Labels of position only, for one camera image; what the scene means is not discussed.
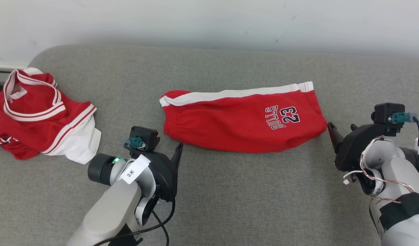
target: red shorts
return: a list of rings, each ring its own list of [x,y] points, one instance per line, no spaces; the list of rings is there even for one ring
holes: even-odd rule
[[[215,93],[176,90],[159,102],[167,117],[164,133],[202,148],[283,151],[326,130],[313,82]]]

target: robotic arm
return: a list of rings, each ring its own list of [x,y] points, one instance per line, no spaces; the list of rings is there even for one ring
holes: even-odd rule
[[[178,186],[178,167],[183,144],[180,143],[172,159],[153,150],[159,143],[158,132],[134,126],[124,147],[130,151],[131,159],[121,159],[107,154],[97,154],[89,163],[90,180],[111,186],[95,203],[83,219],[82,224],[68,241],[68,246],[136,246],[142,238],[135,238],[144,232],[164,228],[173,216]],[[149,165],[128,184],[121,178],[131,164],[140,157],[147,158]],[[153,208],[158,200],[172,202],[170,216],[160,222]],[[150,214],[159,224],[148,229],[144,226]]]
[[[347,173],[344,183],[359,181],[371,198],[369,214],[383,246],[419,245],[419,137],[416,149],[399,148],[387,137],[395,137],[404,122],[419,121],[404,113],[402,104],[375,106],[374,124],[357,127],[342,137],[328,123],[336,153],[336,168]]]

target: red jersey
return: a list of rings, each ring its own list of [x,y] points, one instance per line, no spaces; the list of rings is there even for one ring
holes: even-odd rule
[[[216,93],[170,91],[159,101],[167,117],[164,133],[202,148],[283,151],[326,130],[312,82]]]
[[[49,73],[14,70],[0,92],[0,146],[17,159],[39,152],[85,164],[96,153],[94,105],[67,98]]]

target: garment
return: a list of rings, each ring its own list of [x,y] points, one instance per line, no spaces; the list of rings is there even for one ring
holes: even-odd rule
[[[283,151],[326,129],[313,82],[216,93],[170,91],[159,102],[165,134],[214,150]]]
[[[0,92],[0,146],[16,159],[65,154],[86,164],[100,143],[97,108],[70,100],[56,86],[49,73],[36,68],[9,75]]]

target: white label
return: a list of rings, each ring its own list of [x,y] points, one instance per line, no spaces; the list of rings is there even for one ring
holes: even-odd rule
[[[149,163],[150,160],[140,154],[139,157],[127,167],[126,171],[124,171],[120,177],[124,179],[127,184],[131,184],[142,173],[142,171],[148,167]]]

